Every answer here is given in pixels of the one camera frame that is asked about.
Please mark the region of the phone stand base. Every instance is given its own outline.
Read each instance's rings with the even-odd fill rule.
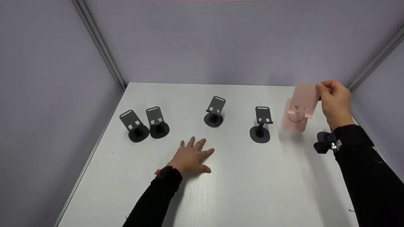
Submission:
[[[143,141],[145,138],[149,136],[149,129],[147,128],[146,125],[142,124],[137,128],[130,130],[128,136],[132,142],[138,143]]]
[[[208,113],[208,114],[206,114],[204,121],[205,121],[205,124],[207,124],[209,127],[217,128],[223,123],[223,116],[216,115],[213,113]]]
[[[154,139],[163,138],[164,136],[168,135],[169,132],[170,127],[165,122],[161,122],[159,124],[154,124],[150,126],[150,135]]]
[[[269,131],[262,126],[254,126],[250,129],[250,137],[256,143],[267,143],[271,136]]]
[[[283,111],[283,117],[280,125],[283,129],[286,130],[294,132],[304,132],[304,130],[306,130],[308,118],[301,116],[291,116],[291,114],[288,114],[288,108],[291,100],[292,98],[286,101],[285,110]]]

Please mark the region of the metal frame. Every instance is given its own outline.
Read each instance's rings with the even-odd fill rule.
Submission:
[[[381,45],[371,57],[356,71],[345,85],[351,93],[366,80],[370,74],[386,59],[386,57],[404,40],[404,24],[402,24],[389,38]]]
[[[102,58],[104,59],[105,64],[107,65],[112,77],[118,86],[125,91],[128,86],[127,82],[123,78],[118,66],[115,63],[115,60],[108,49],[107,44],[105,43],[100,31],[98,30],[97,25],[93,17],[91,16],[90,9],[87,6],[85,0],[72,0],[74,6],[81,19],[83,20],[84,25],[86,26],[88,32],[90,33],[91,38],[93,39],[95,45],[97,46],[98,51],[100,52]]]

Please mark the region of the pink phone stand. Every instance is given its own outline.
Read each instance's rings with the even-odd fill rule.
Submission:
[[[316,84],[298,82],[292,98],[286,101],[281,127],[303,132],[306,129],[307,119],[313,118],[319,97]]]

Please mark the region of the black phone stand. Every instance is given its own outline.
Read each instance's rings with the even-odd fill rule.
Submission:
[[[121,114],[119,118],[129,131],[128,136],[132,142],[141,142],[149,136],[149,129],[142,123],[132,109]]]
[[[223,123],[223,116],[221,115],[223,107],[225,106],[226,99],[219,96],[214,96],[209,104],[206,112],[204,122],[212,128],[219,127]]]
[[[271,136],[268,129],[264,128],[264,124],[273,124],[269,107],[257,106],[255,108],[258,126],[250,129],[250,137],[256,143],[267,143]]]
[[[170,127],[164,121],[161,109],[158,106],[146,110],[147,120],[150,124],[150,135],[155,139],[163,138],[170,132]]]

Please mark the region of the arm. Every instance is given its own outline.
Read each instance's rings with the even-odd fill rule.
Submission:
[[[181,181],[182,176],[177,169],[168,172],[164,178],[154,179],[137,201],[123,227],[161,226]]]
[[[181,141],[180,148],[173,159],[167,164],[168,171],[160,171],[151,182],[140,199],[137,201],[123,227],[161,226],[166,216],[168,206],[174,193],[178,190],[183,176],[211,172],[210,168],[201,162],[207,159],[215,150],[202,151],[206,139],[201,139],[195,145],[192,137],[185,146]]]
[[[335,132],[349,135],[346,125]],[[404,224],[404,184],[383,161],[371,144],[343,147],[334,153],[359,226],[396,226]]]
[[[352,120],[350,91],[336,80],[321,82],[316,89],[330,129],[348,140],[348,147],[342,142],[334,155],[359,226],[403,226],[404,184],[373,149],[373,144],[354,133],[355,127],[360,126]]]

